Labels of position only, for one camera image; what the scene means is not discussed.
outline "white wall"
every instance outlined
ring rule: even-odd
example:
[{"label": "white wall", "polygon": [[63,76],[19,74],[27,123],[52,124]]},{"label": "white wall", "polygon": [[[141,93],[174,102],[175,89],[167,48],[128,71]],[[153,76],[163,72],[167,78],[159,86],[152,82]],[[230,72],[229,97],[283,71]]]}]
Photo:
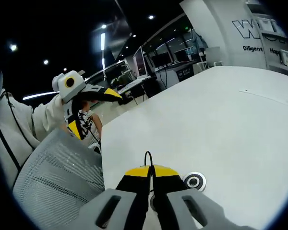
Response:
[{"label": "white wall", "polygon": [[[261,39],[241,0],[185,0],[180,3],[209,47],[219,46],[224,65],[266,69]],[[243,47],[259,48],[255,51]]]}]

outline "black cable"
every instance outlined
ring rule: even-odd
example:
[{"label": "black cable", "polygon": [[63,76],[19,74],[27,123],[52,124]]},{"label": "black cable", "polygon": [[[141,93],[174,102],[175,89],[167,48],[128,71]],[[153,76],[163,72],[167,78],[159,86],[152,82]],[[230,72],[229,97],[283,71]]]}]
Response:
[{"label": "black cable", "polygon": [[146,165],[146,156],[147,154],[149,154],[149,158],[150,158],[150,166],[153,166],[153,158],[152,158],[152,155],[150,154],[149,151],[146,151],[145,153],[145,157],[144,157],[144,165]]},{"label": "black cable", "polygon": [[160,67],[158,67],[158,70],[159,70],[160,80],[161,80],[161,82],[163,83],[164,88],[167,89],[166,86],[165,86],[165,83],[162,81],[161,72],[160,72]]},{"label": "black cable", "polygon": [[97,141],[97,143],[98,143],[98,144],[100,145],[100,147],[101,147],[101,141],[98,140],[98,139],[95,137],[95,135],[92,133],[91,129],[88,129],[88,127],[89,127],[88,121],[84,121],[84,124],[85,124],[86,130],[89,131],[89,132],[92,134],[92,136],[94,137],[94,139]]},{"label": "black cable", "polygon": [[17,124],[17,126],[18,126],[18,128],[19,128],[19,130],[20,130],[20,132],[21,132],[21,134],[23,135],[23,137],[24,137],[25,141],[28,143],[28,145],[29,145],[32,149],[35,150],[35,148],[34,148],[34,147],[31,145],[31,143],[28,141],[27,137],[24,135],[22,129],[20,128],[20,125],[19,125],[19,123],[18,123],[18,121],[17,121],[17,119],[16,119],[16,117],[15,117],[15,114],[14,114],[14,112],[13,112],[13,109],[12,109],[12,106],[14,107],[14,105],[10,102],[9,95],[8,95],[9,93],[6,92],[6,91],[4,91],[2,94],[4,94],[4,93],[5,93],[6,98],[8,99],[8,105],[9,105],[9,107],[10,107],[10,109],[11,109],[12,115],[13,115],[13,117],[14,117],[14,120],[15,120],[15,122],[16,122],[16,124]]},{"label": "black cable", "polygon": [[165,89],[167,89],[167,88],[168,88],[168,73],[167,73],[167,68],[165,68],[165,76],[166,76],[166,78],[165,78]]}]

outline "person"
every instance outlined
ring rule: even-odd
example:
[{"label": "person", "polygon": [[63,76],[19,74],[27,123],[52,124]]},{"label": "person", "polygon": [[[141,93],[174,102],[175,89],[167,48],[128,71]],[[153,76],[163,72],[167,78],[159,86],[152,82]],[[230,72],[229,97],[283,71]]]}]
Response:
[{"label": "person", "polygon": [[16,101],[12,94],[2,88],[2,84],[1,73],[0,162],[7,184],[12,188],[26,159],[47,134],[65,123],[65,119],[60,95],[33,109]]},{"label": "person", "polygon": [[82,140],[82,143],[86,146],[90,146],[93,143],[101,141],[101,128],[102,123],[99,116],[90,111],[90,103],[88,101],[82,102],[82,110],[79,111],[79,117],[81,118],[82,126],[86,132],[86,137]]}]

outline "office desk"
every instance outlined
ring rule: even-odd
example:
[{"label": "office desk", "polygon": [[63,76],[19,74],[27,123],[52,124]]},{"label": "office desk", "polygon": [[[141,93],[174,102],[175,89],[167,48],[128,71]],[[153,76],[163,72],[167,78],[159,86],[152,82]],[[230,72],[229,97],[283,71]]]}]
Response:
[{"label": "office desk", "polygon": [[[264,229],[288,199],[288,76],[213,67],[109,122],[102,138],[106,188],[149,150],[154,164],[181,177],[203,173],[204,194],[229,220]],[[158,229],[155,214],[147,216]]]},{"label": "office desk", "polygon": [[129,84],[125,85],[124,88],[118,90],[118,94],[122,95],[123,93],[128,92],[129,90],[131,90],[133,87],[142,84],[142,82],[146,79],[149,79],[150,76],[144,77],[144,78],[138,78],[132,82],[130,82]]},{"label": "office desk", "polygon": [[179,82],[183,81],[184,78],[181,78],[180,76],[178,76],[178,72],[182,69],[188,69],[188,67],[191,68],[192,71],[192,75],[189,76],[193,76],[197,73],[199,73],[201,70],[200,68],[196,65],[197,61],[190,61],[187,63],[181,63],[180,65],[175,65],[172,67],[167,67],[166,69],[161,69],[160,71],[155,71],[155,74],[157,76],[157,81],[160,85],[160,88],[162,90],[165,90],[165,86],[167,88],[172,87],[175,84],[178,84]]}]

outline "white table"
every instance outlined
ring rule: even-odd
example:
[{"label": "white table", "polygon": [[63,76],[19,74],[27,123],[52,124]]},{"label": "white table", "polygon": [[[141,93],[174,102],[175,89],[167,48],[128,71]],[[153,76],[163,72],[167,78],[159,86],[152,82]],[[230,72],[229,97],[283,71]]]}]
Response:
[{"label": "white table", "polygon": [[[143,78],[138,78],[132,82],[130,82],[129,84],[125,85],[123,88],[121,88],[120,90],[118,90],[118,94],[119,95],[122,95],[123,93],[126,93],[128,92],[129,90],[131,90],[133,87],[141,84],[144,80],[150,78],[150,76],[147,76],[147,77],[143,77]],[[135,98],[133,97],[133,95],[131,94],[133,100],[135,101],[135,103],[138,105],[138,103],[136,102]]]},{"label": "white table", "polygon": [[[204,194],[238,225],[264,229],[288,199],[288,77],[213,67],[159,93],[103,127],[106,188],[154,164],[207,178]],[[159,229],[148,212],[144,229]]]}]

